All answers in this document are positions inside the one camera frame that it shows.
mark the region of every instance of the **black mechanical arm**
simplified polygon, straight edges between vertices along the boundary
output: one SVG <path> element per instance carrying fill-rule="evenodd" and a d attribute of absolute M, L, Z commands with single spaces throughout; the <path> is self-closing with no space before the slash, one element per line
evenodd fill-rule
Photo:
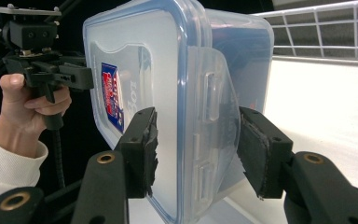
<path fill-rule="evenodd" d="M 292 152 L 293 142 L 262 114 L 240 107 L 238 148 L 245 175 L 261 199 L 286 192 L 289 223 L 358 224 L 358 189 L 325 156 Z"/>
<path fill-rule="evenodd" d="M 129 198 L 152 196 L 157 112 L 139 111 L 114 150 L 89 159 L 84 178 L 45 197 L 25 187 L 0 195 L 0 224 L 129 223 Z"/>

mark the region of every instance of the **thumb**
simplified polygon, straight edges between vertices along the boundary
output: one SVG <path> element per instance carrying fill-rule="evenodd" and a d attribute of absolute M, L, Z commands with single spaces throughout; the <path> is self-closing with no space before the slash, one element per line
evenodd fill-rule
<path fill-rule="evenodd" d="M 24 94 L 21 91 L 24 86 L 24 75 L 4 75 L 1 77 L 0 85 L 5 101 L 16 102 L 24 97 Z"/>

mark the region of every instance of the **black mount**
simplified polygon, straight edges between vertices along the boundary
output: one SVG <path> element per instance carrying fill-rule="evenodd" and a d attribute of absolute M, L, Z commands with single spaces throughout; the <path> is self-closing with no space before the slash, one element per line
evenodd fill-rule
<path fill-rule="evenodd" d="M 262 114 L 240 107 L 238 155 L 261 199 L 286 192 L 289 223 L 358 224 L 358 189 L 325 156 L 292 152 L 293 142 Z"/>

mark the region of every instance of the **human hand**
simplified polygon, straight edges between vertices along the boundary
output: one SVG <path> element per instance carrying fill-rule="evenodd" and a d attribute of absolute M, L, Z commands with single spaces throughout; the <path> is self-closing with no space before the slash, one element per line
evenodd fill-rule
<path fill-rule="evenodd" d="M 45 96 L 31 99 L 31 90 L 24 87 L 24 76 L 21 74 L 2 76 L 0 85 L 3 93 L 0 147 L 33 157 L 37 139 L 46 129 L 43 116 L 63 114 L 72 103 L 68 87 L 54 92 L 56 103 L 52 104 Z"/>

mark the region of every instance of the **white surface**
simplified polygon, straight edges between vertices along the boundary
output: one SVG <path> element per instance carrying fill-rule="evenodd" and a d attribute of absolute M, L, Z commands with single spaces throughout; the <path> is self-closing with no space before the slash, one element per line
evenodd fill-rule
<path fill-rule="evenodd" d="M 274 58 L 265 115 L 294 152 L 325 155 L 358 187 L 358 63 Z M 287 223 L 283 200 L 259 201 L 247 181 L 228 197 L 248 218 Z"/>

